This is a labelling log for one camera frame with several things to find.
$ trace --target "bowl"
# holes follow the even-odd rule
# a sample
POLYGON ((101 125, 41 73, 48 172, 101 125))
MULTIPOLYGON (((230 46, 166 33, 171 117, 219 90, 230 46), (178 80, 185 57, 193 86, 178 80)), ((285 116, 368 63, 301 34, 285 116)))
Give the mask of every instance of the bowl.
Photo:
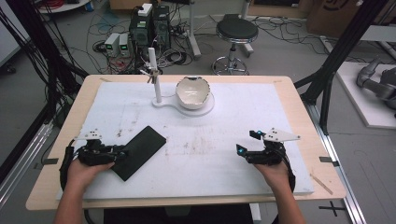
POLYGON ((184 77, 176 86, 178 103, 190 110, 205 106, 209 93, 209 84, 201 77, 184 77))

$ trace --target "stool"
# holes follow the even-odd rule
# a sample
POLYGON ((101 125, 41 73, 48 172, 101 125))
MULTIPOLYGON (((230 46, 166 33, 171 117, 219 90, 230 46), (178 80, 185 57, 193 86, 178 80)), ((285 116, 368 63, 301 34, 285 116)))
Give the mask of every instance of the stool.
POLYGON ((212 64, 213 73, 216 75, 249 75, 244 62, 233 56, 237 44, 253 42, 259 34, 259 29, 250 21, 239 18, 225 19, 218 23, 216 32, 220 38, 232 43, 227 56, 217 58, 212 64))

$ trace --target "gray floor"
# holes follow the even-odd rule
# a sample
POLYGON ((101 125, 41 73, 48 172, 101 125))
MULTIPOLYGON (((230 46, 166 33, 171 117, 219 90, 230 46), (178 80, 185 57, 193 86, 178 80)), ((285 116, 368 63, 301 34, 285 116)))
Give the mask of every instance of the gray floor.
MULTIPOLYGON (((57 22, 66 42, 73 48, 72 53, 78 63, 90 74, 98 74, 90 58, 81 50, 87 50, 101 67, 106 67, 105 58, 92 52, 92 44, 106 37, 89 34, 89 27, 93 25, 91 33, 98 31, 96 25, 98 22, 112 24, 121 22, 120 26, 127 27, 129 22, 122 21, 127 21, 128 18, 128 14, 114 14, 104 4, 103 7, 97 7, 93 13, 87 13, 82 9, 61 13, 57 16, 57 22)), ((216 24, 211 21, 208 17, 197 19, 196 27, 204 25, 198 34, 214 34, 213 28, 216 24)), ((298 33, 300 36, 309 35, 305 31, 304 21, 298 22, 302 27, 290 24, 289 32, 298 33)), ((280 37, 279 29, 270 33, 280 37)), ((295 35, 286 33, 284 36, 295 38, 295 35)), ((165 75, 211 74, 210 64, 219 56, 226 55, 230 47, 230 44, 213 35, 198 35, 197 41, 203 53, 202 58, 186 66, 164 68, 165 75)), ((317 71, 327 57, 319 41, 307 39, 305 42, 311 43, 312 47, 287 43, 260 30, 259 38, 251 45, 255 50, 254 54, 246 58, 245 54, 238 50, 237 55, 247 64, 251 75, 288 76, 293 81, 297 81, 317 71)), ((353 58, 348 59, 361 62, 365 59, 368 62, 375 55, 380 55, 386 63, 394 63, 381 49, 367 42, 361 42, 351 53, 353 58)), ((33 72, 28 59, 23 53, 19 53, 11 61, 17 68, 16 74, 11 75, 4 69, 0 70, 0 126, 3 127, 0 131, 0 142, 3 144, 0 150, 0 162, 3 162, 15 147, 45 103, 44 84, 33 72)), ((394 191, 396 176, 393 174, 396 168, 395 131, 366 128, 337 78, 333 83, 328 129, 367 223, 396 223, 396 192, 394 191)), ((54 211, 27 211, 25 202, 39 175, 39 169, 35 169, 34 166, 39 163, 41 155, 57 132, 58 130, 54 130, 31 168, 1 209, 0 223, 52 221, 54 211)), ((341 201, 332 202, 336 207, 344 207, 341 201)), ((338 210, 335 214, 332 210, 319 209, 320 206, 330 206, 329 201, 300 202, 300 206, 308 223, 350 222, 345 211, 338 210)), ((275 204, 261 203, 260 208, 262 223, 270 223, 276 215, 275 204)), ((101 223, 101 210, 92 211, 92 218, 97 223, 101 223)))

